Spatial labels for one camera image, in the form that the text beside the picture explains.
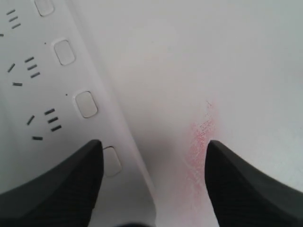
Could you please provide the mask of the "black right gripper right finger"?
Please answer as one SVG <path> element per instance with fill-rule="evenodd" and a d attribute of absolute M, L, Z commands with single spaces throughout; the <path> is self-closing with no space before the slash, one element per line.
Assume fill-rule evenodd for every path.
<path fill-rule="evenodd" d="M 221 227 L 301 227 L 303 194 L 259 171 L 217 140 L 209 142 L 205 184 Z"/>

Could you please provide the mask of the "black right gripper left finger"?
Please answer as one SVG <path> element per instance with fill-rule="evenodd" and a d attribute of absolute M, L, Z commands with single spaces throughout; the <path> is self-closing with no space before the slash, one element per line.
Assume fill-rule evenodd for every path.
<path fill-rule="evenodd" d="M 104 175 L 103 147 L 91 140 L 43 175 L 0 196 L 2 227 L 87 227 Z"/>

